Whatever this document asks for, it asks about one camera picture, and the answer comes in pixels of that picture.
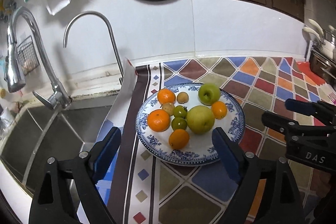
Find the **chrome kitchen faucet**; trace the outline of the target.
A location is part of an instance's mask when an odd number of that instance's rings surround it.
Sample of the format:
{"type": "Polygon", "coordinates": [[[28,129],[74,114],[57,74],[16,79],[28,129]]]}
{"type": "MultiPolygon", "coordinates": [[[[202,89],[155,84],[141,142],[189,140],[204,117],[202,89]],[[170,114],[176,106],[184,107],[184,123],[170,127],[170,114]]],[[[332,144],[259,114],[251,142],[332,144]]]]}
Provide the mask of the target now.
{"type": "Polygon", "coordinates": [[[26,85],[25,76],[42,64],[50,79],[53,94],[47,99],[36,91],[33,91],[33,95],[51,110],[54,110],[58,105],[62,105],[63,108],[68,107],[71,104],[71,98],[56,77],[43,45],[37,21],[29,9],[19,7],[12,13],[8,21],[6,39],[7,56],[4,80],[7,83],[8,91],[15,93],[24,88],[26,85]],[[33,35],[21,43],[19,48],[16,27],[20,16],[27,22],[33,35]]]}

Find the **brown kiwi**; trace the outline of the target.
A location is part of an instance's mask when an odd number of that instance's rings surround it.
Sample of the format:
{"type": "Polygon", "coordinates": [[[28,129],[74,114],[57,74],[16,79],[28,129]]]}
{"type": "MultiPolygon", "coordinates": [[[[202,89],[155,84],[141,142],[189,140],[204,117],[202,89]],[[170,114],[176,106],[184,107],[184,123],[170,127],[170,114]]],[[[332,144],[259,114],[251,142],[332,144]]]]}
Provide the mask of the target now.
{"type": "Polygon", "coordinates": [[[173,116],[174,114],[174,104],[171,102],[165,103],[161,106],[161,109],[164,110],[165,112],[167,112],[167,114],[169,114],[169,116],[173,116]]]}
{"type": "Polygon", "coordinates": [[[189,101],[189,95],[186,92],[180,92],[177,95],[177,102],[179,104],[184,104],[187,103],[189,101]]]}

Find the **stainless steel sink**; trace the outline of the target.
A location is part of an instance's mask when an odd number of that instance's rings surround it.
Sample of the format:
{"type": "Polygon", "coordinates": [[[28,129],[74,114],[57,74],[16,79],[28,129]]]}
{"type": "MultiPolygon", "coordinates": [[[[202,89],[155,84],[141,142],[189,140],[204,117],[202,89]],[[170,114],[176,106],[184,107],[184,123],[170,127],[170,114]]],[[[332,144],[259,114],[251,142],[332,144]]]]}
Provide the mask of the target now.
{"type": "Polygon", "coordinates": [[[47,159],[68,160],[89,151],[109,110],[109,105],[83,103],[61,111],[28,108],[9,134],[1,160],[23,189],[34,194],[47,159]]]}

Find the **large orange mandarin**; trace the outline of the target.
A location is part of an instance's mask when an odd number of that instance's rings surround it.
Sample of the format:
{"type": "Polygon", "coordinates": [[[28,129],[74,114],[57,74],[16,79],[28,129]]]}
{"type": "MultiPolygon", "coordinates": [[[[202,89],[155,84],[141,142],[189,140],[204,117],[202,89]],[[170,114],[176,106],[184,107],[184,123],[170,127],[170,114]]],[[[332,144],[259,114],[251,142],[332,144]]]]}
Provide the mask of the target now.
{"type": "Polygon", "coordinates": [[[170,126],[170,116],[165,110],[154,110],[147,116],[147,125],[155,132],[163,132],[170,126]]]}

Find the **bright green apple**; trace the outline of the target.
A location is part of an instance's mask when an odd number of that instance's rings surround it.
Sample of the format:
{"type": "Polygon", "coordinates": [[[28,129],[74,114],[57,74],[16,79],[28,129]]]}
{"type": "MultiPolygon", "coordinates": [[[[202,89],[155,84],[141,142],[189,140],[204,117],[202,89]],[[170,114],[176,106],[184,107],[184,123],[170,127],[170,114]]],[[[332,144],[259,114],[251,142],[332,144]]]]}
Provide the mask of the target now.
{"type": "Polygon", "coordinates": [[[221,90],[212,83],[202,84],[198,90],[198,97],[202,104],[211,106],[221,97],[221,90]]]}

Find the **green mandarin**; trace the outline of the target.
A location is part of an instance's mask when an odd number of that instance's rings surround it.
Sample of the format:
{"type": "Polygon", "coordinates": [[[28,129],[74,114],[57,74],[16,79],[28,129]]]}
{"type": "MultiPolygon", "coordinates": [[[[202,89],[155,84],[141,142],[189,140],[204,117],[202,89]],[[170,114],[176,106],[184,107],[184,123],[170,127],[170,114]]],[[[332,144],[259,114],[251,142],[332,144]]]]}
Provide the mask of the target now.
{"type": "Polygon", "coordinates": [[[173,116],[175,116],[175,118],[185,119],[187,116],[187,112],[188,112],[187,107],[178,105],[173,110],[173,116]]]}
{"type": "Polygon", "coordinates": [[[177,129],[187,129],[187,121],[182,118],[182,117],[175,117],[172,121],[171,121],[171,128],[173,129],[173,131],[177,130],[177,129]]]}

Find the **yellow green apple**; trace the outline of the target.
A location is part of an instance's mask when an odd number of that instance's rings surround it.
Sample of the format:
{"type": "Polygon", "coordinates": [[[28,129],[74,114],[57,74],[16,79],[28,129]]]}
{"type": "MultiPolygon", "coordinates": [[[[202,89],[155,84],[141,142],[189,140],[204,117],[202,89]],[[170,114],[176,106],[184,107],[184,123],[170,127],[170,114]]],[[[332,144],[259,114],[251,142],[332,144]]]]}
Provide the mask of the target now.
{"type": "Polygon", "coordinates": [[[198,105],[188,111],[186,121],[187,126],[193,133],[202,135],[212,129],[215,123],[215,117],[210,108],[198,105]]]}

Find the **white handled pot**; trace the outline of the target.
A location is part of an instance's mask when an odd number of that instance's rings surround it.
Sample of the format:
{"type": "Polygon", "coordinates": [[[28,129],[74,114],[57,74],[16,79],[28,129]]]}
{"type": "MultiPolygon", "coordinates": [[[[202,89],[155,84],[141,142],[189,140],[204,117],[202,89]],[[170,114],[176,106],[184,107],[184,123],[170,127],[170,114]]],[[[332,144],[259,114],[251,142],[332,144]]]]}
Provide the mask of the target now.
{"type": "Polygon", "coordinates": [[[328,31],[313,19],[308,19],[308,22],[313,28],[305,26],[303,31],[316,37],[315,47],[321,54],[335,60],[335,28],[329,25],[330,30],[328,31]]]}

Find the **steel pots on rack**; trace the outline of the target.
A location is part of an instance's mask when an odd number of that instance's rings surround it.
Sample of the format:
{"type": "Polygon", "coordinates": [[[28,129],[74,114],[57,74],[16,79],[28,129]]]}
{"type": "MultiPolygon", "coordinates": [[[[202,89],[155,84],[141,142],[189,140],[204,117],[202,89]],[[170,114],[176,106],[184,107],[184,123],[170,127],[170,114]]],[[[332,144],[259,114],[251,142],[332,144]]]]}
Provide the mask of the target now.
{"type": "Polygon", "coordinates": [[[335,86],[335,63],[314,49],[310,52],[310,70],[331,86],[335,86]]]}

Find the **colourful diamond pattern mat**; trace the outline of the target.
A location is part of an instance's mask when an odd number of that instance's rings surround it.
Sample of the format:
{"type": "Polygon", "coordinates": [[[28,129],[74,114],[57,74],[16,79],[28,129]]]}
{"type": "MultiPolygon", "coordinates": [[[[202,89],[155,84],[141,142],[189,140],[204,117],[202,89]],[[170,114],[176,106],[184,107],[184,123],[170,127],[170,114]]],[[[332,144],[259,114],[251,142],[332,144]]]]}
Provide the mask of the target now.
{"type": "Polygon", "coordinates": [[[124,65],[115,223],[307,223],[335,172],[335,91],[289,57],[124,65]]]}

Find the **small orange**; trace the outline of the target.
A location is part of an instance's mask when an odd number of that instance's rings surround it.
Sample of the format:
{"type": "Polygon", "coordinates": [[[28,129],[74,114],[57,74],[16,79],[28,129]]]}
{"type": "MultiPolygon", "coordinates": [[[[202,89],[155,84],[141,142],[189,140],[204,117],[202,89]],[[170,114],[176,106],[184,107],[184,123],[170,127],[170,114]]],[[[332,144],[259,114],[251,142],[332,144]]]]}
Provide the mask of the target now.
{"type": "Polygon", "coordinates": [[[183,149],[189,142],[189,133],[184,129],[176,129],[169,136],[169,145],[172,149],[183,149]]]}
{"type": "Polygon", "coordinates": [[[223,119],[228,112],[226,104],[222,101],[217,101],[212,104],[211,111],[216,119],[223,119]]]}

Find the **medium orange mandarin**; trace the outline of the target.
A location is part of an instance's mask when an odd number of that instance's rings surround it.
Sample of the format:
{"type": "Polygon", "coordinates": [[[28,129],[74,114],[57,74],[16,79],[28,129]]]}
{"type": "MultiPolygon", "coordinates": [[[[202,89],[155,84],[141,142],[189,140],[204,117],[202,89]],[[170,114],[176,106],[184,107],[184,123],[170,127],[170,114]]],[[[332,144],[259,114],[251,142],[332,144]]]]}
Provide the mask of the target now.
{"type": "Polygon", "coordinates": [[[169,89],[161,89],[157,94],[157,99],[161,105],[164,105],[166,103],[175,103],[176,96],[169,89]]]}

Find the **thin gooseneck water tap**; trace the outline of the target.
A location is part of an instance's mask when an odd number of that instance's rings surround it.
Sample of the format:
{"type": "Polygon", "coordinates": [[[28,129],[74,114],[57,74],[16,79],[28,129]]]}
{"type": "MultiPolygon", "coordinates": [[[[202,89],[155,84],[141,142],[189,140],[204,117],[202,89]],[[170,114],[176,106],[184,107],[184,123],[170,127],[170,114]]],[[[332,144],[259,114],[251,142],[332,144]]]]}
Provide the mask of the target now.
{"type": "Polygon", "coordinates": [[[117,48],[112,25],[98,11],[83,11],[67,24],[63,35],[63,48],[74,41],[66,55],[70,59],[70,73],[75,74],[116,64],[118,80],[123,82],[123,65],[117,48]]]}

